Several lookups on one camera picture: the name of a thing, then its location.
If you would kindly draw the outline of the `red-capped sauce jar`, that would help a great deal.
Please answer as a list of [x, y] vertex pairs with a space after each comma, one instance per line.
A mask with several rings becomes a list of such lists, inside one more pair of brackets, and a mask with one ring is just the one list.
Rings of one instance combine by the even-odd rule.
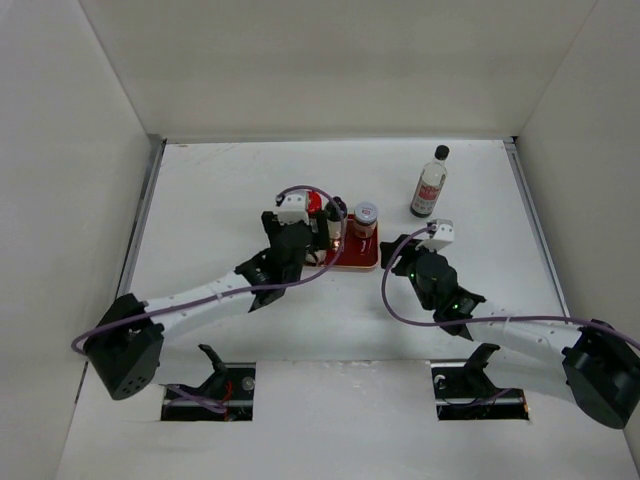
[[306, 211], [309, 215], [315, 215], [323, 210], [323, 197], [317, 191], [307, 191], [307, 207]]

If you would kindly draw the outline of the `tall clear vinegar bottle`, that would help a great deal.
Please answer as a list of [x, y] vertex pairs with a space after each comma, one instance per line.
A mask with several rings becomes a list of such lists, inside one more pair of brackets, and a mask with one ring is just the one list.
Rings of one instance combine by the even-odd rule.
[[433, 213], [448, 176], [445, 161], [449, 153], [448, 146], [439, 145], [435, 149], [433, 159], [425, 164], [410, 203], [413, 215], [426, 218]]

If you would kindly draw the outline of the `small pink-lidded spice jar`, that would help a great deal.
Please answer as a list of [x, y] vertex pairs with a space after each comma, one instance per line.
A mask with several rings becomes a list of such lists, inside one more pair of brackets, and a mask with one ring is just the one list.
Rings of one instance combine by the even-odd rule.
[[354, 207], [354, 235], [361, 239], [371, 238], [378, 222], [378, 208], [371, 202], [360, 202]]

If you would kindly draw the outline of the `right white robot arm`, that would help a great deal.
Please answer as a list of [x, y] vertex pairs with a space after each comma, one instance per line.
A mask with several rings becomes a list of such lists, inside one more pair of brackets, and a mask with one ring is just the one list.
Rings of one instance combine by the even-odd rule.
[[537, 391], [611, 429], [627, 426], [639, 404], [637, 340], [597, 319], [507, 313], [461, 287], [448, 260], [414, 234], [383, 242], [380, 251], [383, 275], [408, 279], [431, 313], [421, 327], [478, 343], [463, 368], [471, 393]]

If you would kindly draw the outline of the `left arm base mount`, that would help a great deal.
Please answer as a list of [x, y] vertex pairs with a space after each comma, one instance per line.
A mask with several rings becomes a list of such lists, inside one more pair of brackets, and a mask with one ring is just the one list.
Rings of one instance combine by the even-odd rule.
[[196, 387], [179, 384], [166, 389], [160, 420], [168, 422], [245, 422], [253, 420], [255, 363], [227, 363], [206, 344], [198, 348], [212, 367]]

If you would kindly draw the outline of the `black-capped white bottle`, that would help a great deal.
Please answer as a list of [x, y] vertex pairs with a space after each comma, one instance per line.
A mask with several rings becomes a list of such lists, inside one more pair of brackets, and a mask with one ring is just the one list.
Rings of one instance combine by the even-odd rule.
[[342, 238], [343, 223], [348, 219], [348, 207], [341, 197], [334, 196], [332, 201], [327, 202], [324, 211], [330, 246], [336, 249]]

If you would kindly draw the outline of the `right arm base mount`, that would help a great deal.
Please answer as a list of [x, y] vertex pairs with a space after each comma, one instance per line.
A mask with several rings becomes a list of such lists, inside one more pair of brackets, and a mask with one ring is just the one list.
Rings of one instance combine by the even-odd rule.
[[466, 360], [430, 366], [436, 415], [441, 421], [529, 420], [521, 389], [498, 388], [485, 373], [497, 345], [481, 344]]

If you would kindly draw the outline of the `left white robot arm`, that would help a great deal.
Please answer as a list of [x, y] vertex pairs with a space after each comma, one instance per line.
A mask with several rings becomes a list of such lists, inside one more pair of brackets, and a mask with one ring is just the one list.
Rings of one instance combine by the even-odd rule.
[[327, 218], [316, 212], [285, 222], [283, 216], [262, 213], [269, 246], [223, 277], [167, 297], [140, 300], [127, 293], [113, 301], [81, 339], [81, 352], [112, 399], [130, 398], [152, 383], [166, 342], [269, 306], [302, 283], [307, 256], [328, 248]]

